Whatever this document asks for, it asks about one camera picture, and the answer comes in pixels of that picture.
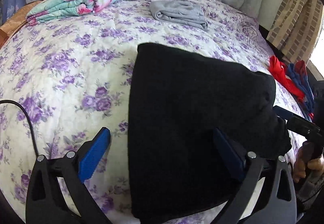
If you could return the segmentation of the right hand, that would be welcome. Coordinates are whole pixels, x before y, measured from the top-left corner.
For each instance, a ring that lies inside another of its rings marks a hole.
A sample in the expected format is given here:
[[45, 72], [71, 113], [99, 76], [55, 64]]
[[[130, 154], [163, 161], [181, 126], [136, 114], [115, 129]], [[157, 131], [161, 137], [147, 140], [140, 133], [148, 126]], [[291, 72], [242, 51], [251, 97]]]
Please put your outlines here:
[[310, 169], [314, 177], [323, 174], [323, 155], [315, 159], [308, 159], [309, 156], [312, 156], [311, 151], [313, 148], [314, 144], [312, 142], [305, 141], [298, 149], [292, 173], [295, 183], [306, 178], [306, 169]]

